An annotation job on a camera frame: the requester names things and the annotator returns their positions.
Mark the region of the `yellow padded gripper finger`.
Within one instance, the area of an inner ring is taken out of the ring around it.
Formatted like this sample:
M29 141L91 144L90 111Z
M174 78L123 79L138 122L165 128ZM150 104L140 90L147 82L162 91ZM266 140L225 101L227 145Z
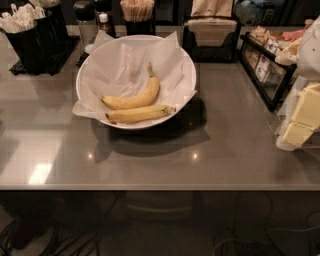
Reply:
M320 84L313 83L300 92L300 97L291 117L295 123L309 126L312 129L320 127Z
M294 146L300 147L313 134L313 130L299 123L290 123L283 134L283 139Z

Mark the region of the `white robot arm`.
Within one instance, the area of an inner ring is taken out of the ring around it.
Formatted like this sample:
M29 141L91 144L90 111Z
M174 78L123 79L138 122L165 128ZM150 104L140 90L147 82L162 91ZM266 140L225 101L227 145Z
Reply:
M296 64L298 77L277 115L276 146L294 151L320 128L320 17L276 55L277 64Z

